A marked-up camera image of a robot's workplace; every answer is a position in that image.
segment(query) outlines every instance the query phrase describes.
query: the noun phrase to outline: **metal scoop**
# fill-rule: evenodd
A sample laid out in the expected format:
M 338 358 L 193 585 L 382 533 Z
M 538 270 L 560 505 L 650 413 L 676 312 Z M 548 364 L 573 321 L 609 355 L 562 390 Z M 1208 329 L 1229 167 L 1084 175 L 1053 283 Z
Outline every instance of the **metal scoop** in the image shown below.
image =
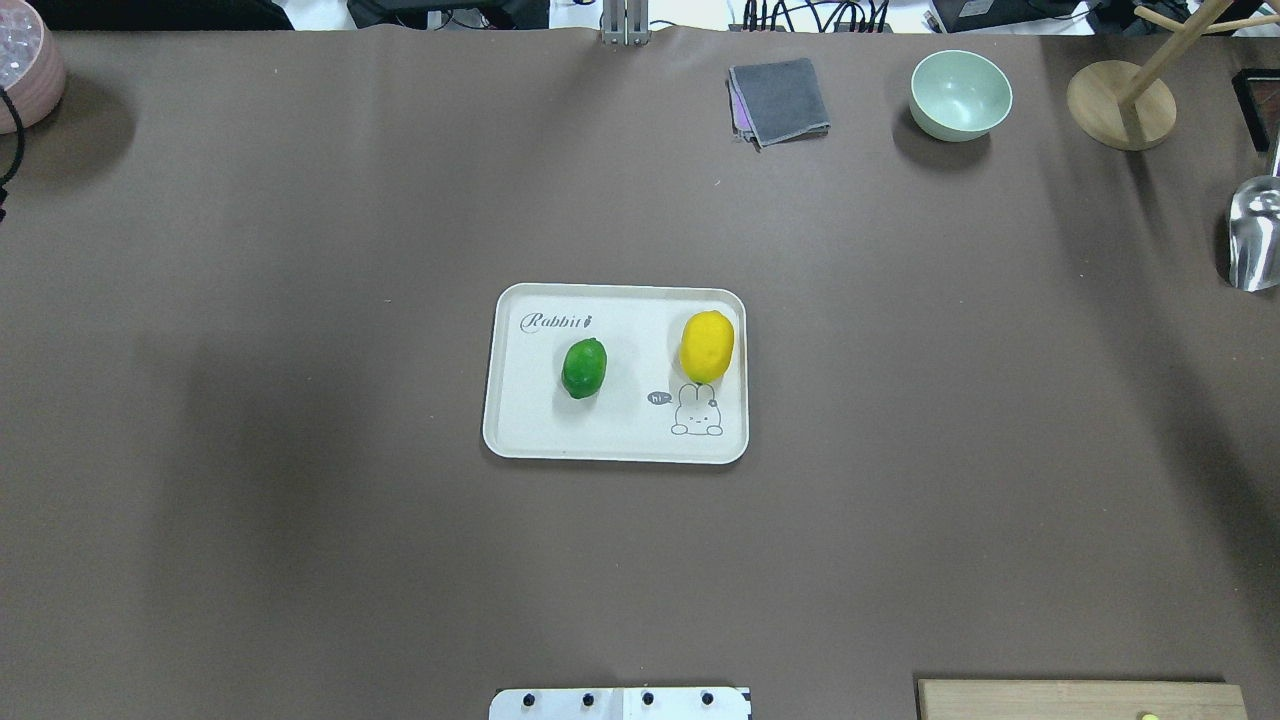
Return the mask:
M 1280 124 L 1271 133 L 1270 176 L 1244 181 L 1231 197 L 1231 269 L 1235 287 L 1254 292 L 1280 284 Z

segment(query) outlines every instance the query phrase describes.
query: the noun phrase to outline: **wooden base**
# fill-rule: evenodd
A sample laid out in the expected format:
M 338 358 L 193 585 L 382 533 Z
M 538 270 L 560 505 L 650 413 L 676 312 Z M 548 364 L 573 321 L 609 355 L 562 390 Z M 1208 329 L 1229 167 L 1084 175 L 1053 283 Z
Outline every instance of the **wooden base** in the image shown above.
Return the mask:
M 1120 106 L 1120 96 L 1139 69 L 1124 60 L 1103 60 L 1071 78 L 1066 106 L 1089 137 L 1117 150 L 1147 150 L 1172 132 L 1178 105 L 1164 81 L 1153 82 L 1132 106 Z

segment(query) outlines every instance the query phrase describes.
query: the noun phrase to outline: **white floor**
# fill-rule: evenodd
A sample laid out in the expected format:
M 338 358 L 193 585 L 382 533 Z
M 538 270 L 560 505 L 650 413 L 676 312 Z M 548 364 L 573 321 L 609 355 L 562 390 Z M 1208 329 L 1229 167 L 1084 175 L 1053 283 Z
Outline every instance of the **white floor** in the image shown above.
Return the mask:
M 356 23 L 351 20 L 347 12 L 346 0 L 275 0 L 276 5 L 284 8 L 289 20 L 297 29 L 355 29 Z M 577 5 L 573 0 L 550 0 L 549 24 L 550 27 L 599 27 L 600 0 L 590 5 Z M 929 32 L 924 23 L 924 12 L 928 9 L 928 0 L 892 0 L 888 6 L 888 23 L 893 32 Z M 1082 3 L 1076 13 L 1084 10 Z M 650 0 L 649 18 L 653 20 L 669 20 L 676 24 L 700 27 L 707 29 L 727 29 L 730 23 L 741 22 L 742 0 Z M 813 15 L 806 10 L 791 13 L 797 31 L 812 32 L 814 29 Z M 820 18 L 826 18 L 823 12 Z M 463 19 L 467 24 L 481 24 L 479 14 L 467 15 Z M 431 27 L 440 23 L 439 13 L 433 13 Z M 984 31 L 998 35 L 1091 35 L 1089 24 L 1085 19 L 1075 18 L 1070 20 L 1043 19 Z M 1247 28 L 1235 33 L 1236 36 L 1270 36 L 1280 37 L 1280 26 L 1270 24 Z

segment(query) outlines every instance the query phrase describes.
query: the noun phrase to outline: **gray cloth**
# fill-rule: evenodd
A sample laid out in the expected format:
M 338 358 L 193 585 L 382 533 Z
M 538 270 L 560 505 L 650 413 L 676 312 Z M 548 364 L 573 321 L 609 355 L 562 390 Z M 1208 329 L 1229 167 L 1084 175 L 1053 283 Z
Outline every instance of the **gray cloth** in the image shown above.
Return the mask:
M 808 58 L 732 65 L 728 77 L 742 99 L 751 135 L 760 147 L 808 133 L 826 133 L 831 127 L 818 74 Z

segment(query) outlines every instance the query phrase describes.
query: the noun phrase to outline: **cartoon bunny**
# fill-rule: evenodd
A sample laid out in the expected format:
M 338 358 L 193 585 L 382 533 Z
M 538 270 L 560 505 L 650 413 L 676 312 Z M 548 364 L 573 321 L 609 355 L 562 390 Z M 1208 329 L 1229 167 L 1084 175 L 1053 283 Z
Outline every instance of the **cartoon bunny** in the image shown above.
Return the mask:
M 703 384 L 685 384 L 680 388 L 680 402 L 676 405 L 676 424 L 671 433 L 676 436 L 721 436 L 719 406 L 716 404 L 716 388 Z

